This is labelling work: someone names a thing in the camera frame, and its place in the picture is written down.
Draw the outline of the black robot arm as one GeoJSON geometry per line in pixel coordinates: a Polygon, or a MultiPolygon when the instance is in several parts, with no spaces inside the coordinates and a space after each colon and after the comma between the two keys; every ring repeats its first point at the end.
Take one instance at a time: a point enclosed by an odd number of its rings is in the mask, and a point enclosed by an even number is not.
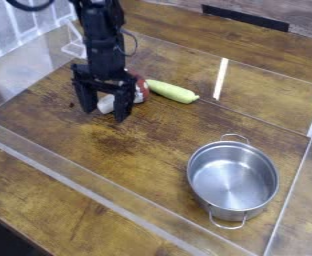
{"type": "Polygon", "coordinates": [[[130,116],[136,93],[136,77],[126,70],[122,27],[126,23],[119,0],[69,0],[84,31],[87,63],[73,64],[72,84],[85,113],[99,102],[97,92],[113,96],[118,122],[130,116]]]}

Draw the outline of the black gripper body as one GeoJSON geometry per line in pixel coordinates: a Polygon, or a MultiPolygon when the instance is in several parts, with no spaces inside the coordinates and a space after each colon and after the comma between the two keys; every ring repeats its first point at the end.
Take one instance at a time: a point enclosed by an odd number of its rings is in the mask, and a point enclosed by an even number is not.
{"type": "Polygon", "coordinates": [[[99,75],[91,71],[87,64],[73,64],[72,84],[77,94],[134,94],[136,92],[136,78],[124,69],[118,72],[99,75]]]}

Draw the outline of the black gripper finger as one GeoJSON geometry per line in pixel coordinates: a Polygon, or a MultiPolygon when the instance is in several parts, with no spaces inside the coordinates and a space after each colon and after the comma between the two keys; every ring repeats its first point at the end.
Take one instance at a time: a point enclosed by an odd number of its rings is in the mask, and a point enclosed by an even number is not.
{"type": "Polygon", "coordinates": [[[97,107],[97,91],[88,83],[79,81],[73,82],[73,87],[83,111],[91,113],[97,107]]]}
{"type": "Polygon", "coordinates": [[[118,122],[123,122],[131,115],[135,100],[135,88],[123,87],[115,93],[113,112],[118,122]]]}

